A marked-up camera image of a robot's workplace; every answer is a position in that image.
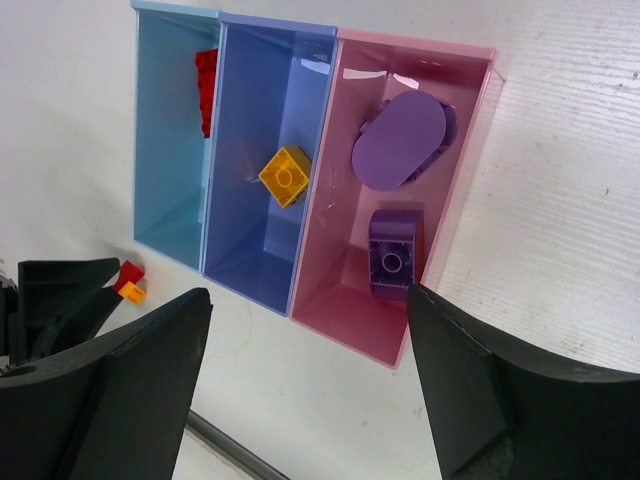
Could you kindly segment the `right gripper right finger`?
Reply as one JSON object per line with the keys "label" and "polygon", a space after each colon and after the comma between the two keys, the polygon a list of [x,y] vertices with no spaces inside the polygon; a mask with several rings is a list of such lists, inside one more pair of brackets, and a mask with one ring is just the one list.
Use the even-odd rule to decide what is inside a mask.
{"label": "right gripper right finger", "polygon": [[408,324],[443,478],[638,478],[638,374],[527,343],[420,284]]}

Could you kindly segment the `small red lego piece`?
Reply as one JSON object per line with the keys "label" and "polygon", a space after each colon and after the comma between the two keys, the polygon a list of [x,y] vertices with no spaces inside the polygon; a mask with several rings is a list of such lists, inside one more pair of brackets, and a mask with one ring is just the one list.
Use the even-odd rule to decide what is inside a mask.
{"label": "small red lego piece", "polygon": [[119,270],[118,278],[113,285],[116,292],[119,292],[128,282],[136,285],[145,275],[143,267],[127,260],[125,261]]}

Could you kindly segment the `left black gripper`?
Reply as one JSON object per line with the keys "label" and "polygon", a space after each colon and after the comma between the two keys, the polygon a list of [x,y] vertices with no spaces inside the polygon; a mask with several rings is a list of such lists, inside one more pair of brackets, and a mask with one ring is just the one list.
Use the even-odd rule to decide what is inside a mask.
{"label": "left black gripper", "polygon": [[18,287],[1,280],[4,370],[94,338],[123,300],[108,284],[119,270],[115,257],[20,262]]}

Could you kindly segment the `small purple lego brick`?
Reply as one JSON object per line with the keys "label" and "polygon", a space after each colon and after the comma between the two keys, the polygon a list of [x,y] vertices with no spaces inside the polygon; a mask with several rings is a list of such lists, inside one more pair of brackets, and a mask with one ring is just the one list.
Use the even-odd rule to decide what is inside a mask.
{"label": "small purple lego brick", "polygon": [[405,301],[424,266],[419,210],[376,210],[368,230],[369,284],[374,297]]}

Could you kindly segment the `orange lego piece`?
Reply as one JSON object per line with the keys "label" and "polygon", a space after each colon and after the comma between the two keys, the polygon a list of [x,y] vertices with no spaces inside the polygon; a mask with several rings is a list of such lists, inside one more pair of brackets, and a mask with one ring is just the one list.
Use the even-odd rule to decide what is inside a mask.
{"label": "orange lego piece", "polygon": [[118,294],[134,305],[139,305],[146,298],[146,291],[131,281],[127,281]]}

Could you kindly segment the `purple lego piece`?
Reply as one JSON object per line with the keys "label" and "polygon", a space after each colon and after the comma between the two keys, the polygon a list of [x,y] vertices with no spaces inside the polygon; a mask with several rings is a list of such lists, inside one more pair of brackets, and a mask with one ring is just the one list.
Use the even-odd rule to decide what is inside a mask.
{"label": "purple lego piece", "polygon": [[452,146],[455,108],[420,90],[380,104],[377,116],[360,127],[352,167],[371,190],[389,192],[414,182]]}

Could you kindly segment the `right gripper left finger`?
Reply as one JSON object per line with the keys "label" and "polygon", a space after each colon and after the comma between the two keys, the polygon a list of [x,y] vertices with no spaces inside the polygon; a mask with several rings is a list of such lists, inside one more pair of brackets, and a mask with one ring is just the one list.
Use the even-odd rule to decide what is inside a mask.
{"label": "right gripper left finger", "polygon": [[194,288],[3,375],[2,478],[171,478],[212,310]]}

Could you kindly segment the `yellow lego piece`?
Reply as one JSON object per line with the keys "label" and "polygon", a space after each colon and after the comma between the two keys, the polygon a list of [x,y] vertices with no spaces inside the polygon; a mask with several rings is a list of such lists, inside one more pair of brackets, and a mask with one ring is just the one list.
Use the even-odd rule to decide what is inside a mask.
{"label": "yellow lego piece", "polygon": [[261,170],[259,179],[278,205],[288,208],[306,194],[311,167],[311,161],[300,147],[283,146]]}

